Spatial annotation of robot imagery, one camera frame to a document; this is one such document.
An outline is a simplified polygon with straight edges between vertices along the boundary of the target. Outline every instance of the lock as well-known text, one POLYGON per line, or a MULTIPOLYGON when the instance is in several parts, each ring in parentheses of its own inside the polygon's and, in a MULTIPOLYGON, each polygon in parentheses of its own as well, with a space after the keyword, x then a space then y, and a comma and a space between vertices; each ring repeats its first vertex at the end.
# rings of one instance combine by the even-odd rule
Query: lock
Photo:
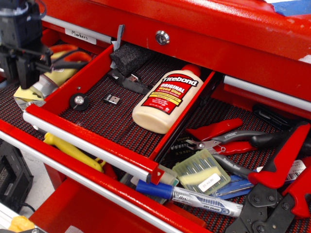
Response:
POLYGON ((155 40, 160 45, 166 45, 170 42, 170 37, 165 31, 157 31, 155 34, 155 40))

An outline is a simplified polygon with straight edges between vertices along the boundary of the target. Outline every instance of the bottle cap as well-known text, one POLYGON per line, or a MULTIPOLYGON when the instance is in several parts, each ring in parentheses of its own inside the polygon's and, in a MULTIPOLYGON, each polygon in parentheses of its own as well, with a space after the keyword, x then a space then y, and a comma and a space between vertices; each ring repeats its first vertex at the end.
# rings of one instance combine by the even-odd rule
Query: bottle cap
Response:
POLYGON ((173 186, 164 183, 155 185, 153 183, 146 183, 139 180, 136 186, 136 191, 168 200, 173 197, 173 186))
POLYGON ((200 75, 201 75, 200 67, 195 65, 195 64, 187 64, 181 70, 189 70, 198 77, 200 77, 200 75))

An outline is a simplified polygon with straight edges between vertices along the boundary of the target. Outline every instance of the glue bottle label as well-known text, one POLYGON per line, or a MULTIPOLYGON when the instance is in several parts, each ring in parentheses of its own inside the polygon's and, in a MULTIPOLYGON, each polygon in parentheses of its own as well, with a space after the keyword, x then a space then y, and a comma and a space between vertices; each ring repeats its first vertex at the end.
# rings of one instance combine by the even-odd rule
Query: glue bottle label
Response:
POLYGON ((142 106, 159 109, 171 114, 178 107, 183 97, 191 87, 196 87, 198 81, 184 74, 170 74, 162 79, 160 85, 148 96, 142 106))

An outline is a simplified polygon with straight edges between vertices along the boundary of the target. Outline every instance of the blue marker cap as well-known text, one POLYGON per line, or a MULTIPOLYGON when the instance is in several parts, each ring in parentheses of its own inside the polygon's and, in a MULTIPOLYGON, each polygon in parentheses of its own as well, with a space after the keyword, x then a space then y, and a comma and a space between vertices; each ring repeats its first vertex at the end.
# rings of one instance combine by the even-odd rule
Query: blue marker cap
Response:
POLYGON ((139 180, 136 186, 136 191, 168 200, 173 197, 173 186, 164 183, 155 185, 153 183, 146 183, 139 180))

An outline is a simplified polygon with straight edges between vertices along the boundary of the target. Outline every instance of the usb receiver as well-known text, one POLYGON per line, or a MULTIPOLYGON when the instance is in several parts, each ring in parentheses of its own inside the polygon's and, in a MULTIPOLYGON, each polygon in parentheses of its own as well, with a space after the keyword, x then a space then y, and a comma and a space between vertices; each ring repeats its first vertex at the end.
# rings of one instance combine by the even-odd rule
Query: usb receiver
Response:
POLYGON ((103 99, 106 103, 111 103, 111 104, 117 104, 120 100, 120 98, 115 97, 111 94, 107 94, 105 95, 104 99, 103 99))

